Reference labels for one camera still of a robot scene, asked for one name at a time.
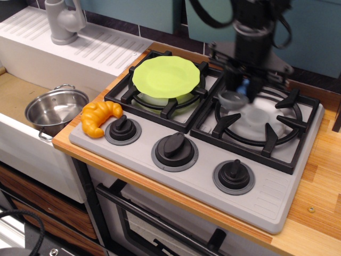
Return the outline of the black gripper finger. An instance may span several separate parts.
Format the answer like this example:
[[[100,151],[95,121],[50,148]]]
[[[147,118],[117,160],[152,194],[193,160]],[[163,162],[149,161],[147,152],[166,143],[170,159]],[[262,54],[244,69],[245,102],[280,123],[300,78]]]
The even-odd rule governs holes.
[[[249,103],[253,103],[258,93],[261,91],[264,85],[264,80],[261,77],[252,76],[249,79],[249,85],[247,87],[247,97]]]
[[[243,81],[242,71],[233,66],[225,66],[224,72],[226,90],[236,92]]]

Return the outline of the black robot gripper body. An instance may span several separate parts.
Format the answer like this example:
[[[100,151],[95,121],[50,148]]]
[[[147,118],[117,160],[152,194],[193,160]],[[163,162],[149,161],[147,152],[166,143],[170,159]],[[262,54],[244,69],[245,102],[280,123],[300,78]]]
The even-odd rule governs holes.
[[[284,86],[293,67],[273,52],[274,26],[261,29],[235,25],[234,42],[212,42],[209,44],[210,61],[218,66],[233,66],[243,73],[243,79],[261,77],[264,85],[272,83]]]

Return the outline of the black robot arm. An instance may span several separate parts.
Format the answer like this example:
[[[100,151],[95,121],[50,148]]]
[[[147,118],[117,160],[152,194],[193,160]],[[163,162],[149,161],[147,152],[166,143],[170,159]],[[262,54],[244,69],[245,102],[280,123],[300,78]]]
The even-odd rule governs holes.
[[[249,79],[244,95],[253,102],[268,84],[284,87],[294,71],[273,52],[277,22],[291,31],[282,15],[290,1],[232,1],[232,5],[235,40],[210,43],[210,61],[224,68],[229,91],[239,91],[243,79]]]

